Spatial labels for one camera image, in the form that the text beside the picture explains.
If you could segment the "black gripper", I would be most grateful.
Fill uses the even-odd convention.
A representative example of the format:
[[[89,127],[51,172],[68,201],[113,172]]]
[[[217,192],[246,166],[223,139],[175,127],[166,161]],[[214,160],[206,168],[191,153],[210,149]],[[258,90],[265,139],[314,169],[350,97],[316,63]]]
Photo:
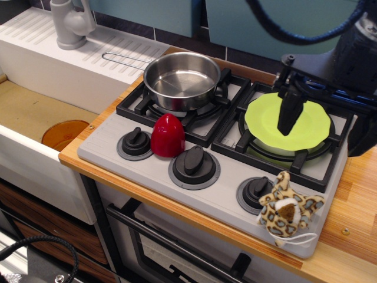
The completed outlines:
[[[376,60],[335,54],[286,54],[274,88],[282,99],[277,128],[287,136],[307,100],[350,112],[376,111]]]

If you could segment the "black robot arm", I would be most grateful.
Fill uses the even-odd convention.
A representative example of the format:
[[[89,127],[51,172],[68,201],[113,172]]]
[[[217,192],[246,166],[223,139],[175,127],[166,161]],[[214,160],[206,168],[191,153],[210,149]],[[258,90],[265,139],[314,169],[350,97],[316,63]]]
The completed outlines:
[[[277,128],[288,135],[308,100],[357,116],[348,134],[348,155],[376,145],[376,8],[368,8],[336,47],[324,54],[287,54],[275,82],[282,98]]]

